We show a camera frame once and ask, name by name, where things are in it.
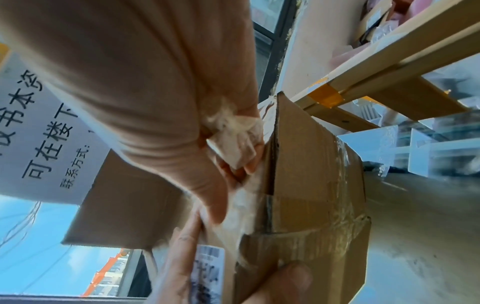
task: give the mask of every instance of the wooden rack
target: wooden rack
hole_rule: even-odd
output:
[[[480,0],[442,0],[292,98],[348,131],[378,126],[338,106],[368,96],[412,120],[468,111],[422,75],[480,52]]]

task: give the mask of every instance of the brown cardboard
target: brown cardboard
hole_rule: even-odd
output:
[[[313,271],[307,303],[348,303],[365,281],[371,225],[361,161],[283,93],[261,113],[264,162],[229,197],[223,224],[207,225],[201,236],[225,249],[223,303],[241,303],[293,260]],[[155,279],[173,227],[183,225],[192,207],[180,196],[110,155],[64,242],[153,247],[146,259]],[[113,219],[99,223],[112,208]]]
[[[376,21],[380,19],[382,19],[382,22],[389,20],[394,13],[394,8],[395,2],[393,0],[381,0],[378,2],[376,6],[374,6],[374,8],[360,21],[353,41],[358,41],[365,32],[372,28]]]

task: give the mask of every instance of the building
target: building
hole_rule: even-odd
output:
[[[82,296],[116,296],[128,258],[129,252],[124,249],[110,257],[105,266],[95,273]]]

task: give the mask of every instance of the blue sky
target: blue sky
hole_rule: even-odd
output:
[[[0,195],[0,241],[33,205],[34,202],[31,201]],[[20,293],[65,253],[68,246],[63,246],[60,242],[78,208],[76,205],[43,203],[32,229],[23,242],[5,256],[3,256],[5,252],[16,241],[0,248],[0,294]],[[19,263],[44,249],[47,250]],[[95,272],[105,265],[109,257],[115,256],[119,251],[115,248],[74,246],[55,267],[24,293],[81,295]]]

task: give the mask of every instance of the hand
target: hand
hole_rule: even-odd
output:
[[[248,0],[0,0],[0,33],[125,160],[196,195],[212,223],[227,185],[199,106],[259,117]],[[255,171],[257,157],[238,176]]]
[[[183,230],[175,229],[170,240],[168,256],[145,304],[189,302],[190,276],[201,227],[200,215],[194,212]],[[301,302],[311,282],[312,274],[305,265],[291,263],[274,273],[243,304],[297,304]]]

